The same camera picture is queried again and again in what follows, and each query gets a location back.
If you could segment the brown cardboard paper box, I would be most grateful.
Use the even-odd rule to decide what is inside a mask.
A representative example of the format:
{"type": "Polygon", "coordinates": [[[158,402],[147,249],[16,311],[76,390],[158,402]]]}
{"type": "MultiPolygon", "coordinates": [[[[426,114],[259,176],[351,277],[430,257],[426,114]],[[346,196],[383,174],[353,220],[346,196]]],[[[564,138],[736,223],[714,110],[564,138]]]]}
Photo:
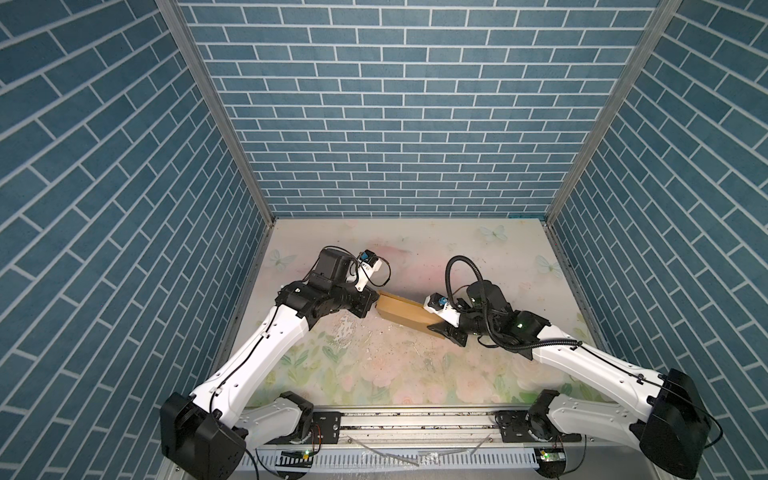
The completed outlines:
{"type": "Polygon", "coordinates": [[[428,312],[420,303],[380,291],[375,309],[384,320],[432,337],[442,338],[441,334],[429,329],[429,326],[441,323],[442,319],[428,312]]]}

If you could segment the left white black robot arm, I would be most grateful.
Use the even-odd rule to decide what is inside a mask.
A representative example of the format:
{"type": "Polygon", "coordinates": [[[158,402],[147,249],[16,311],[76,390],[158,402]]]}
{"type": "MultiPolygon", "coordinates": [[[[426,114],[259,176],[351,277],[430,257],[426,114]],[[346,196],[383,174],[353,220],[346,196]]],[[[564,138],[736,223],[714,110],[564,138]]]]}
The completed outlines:
{"type": "Polygon", "coordinates": [[[209,379],[190,394],[174,393],[160,408],[160,450],[195,479],[227,479],[244,455],[273,440],[307,439],[313,404],[286,391],[272,403],[246,406],[279,360],[323,317],[346,310],[363,318],[378,300],[369,286],[317,289],[301,281],[283,287],[264,322],[209,379]]]}

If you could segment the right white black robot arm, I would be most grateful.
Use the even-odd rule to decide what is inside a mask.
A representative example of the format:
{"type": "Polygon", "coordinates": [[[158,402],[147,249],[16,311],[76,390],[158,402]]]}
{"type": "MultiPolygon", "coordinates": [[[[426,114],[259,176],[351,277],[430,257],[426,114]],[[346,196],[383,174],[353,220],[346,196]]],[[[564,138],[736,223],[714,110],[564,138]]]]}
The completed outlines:
{"type": "Polygon", "coordinates": [[[434,293],[424,308],[441,319],[431,331],[459,346],[471,335],[486,336],[493,347],[555,368],[607,397],[601,403],[542,390],[525,415],[528,433],[538,441],[597,437],[640,451],[680,479],[695,478],[704,451],[715,443],[709,435],[717,422],[687,374],[623,362],[540,315],[513,309],[487,280],[470,284],[466,299],[434,293]]]}

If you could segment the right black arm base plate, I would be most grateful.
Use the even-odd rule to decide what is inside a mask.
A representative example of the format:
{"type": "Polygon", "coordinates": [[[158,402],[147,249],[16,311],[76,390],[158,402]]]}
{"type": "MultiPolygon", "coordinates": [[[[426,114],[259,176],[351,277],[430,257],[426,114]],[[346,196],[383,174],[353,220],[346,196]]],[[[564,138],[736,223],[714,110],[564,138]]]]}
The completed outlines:
{"type": "Polygon", "coordinates": [[[494,413],[493,420],[504,443],[573,443],[583,440],[580,434],[560,432],[546,416],[532,415],[524,410],[500,410],[494,413]]]}

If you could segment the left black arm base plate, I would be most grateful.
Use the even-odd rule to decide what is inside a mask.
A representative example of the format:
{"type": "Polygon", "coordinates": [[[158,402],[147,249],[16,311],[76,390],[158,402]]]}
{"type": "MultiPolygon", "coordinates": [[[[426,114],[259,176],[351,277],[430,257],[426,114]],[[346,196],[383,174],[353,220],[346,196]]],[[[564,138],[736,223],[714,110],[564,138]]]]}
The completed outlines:
{"type": "Polygon", "coordinates": [[[267,442],[267,445],[310,444],[313,433],[320,433],[316,443],[337,444],[341,430],[340,411],[314,411],[312,416],[302,415],[293,432],[267,442]]]}

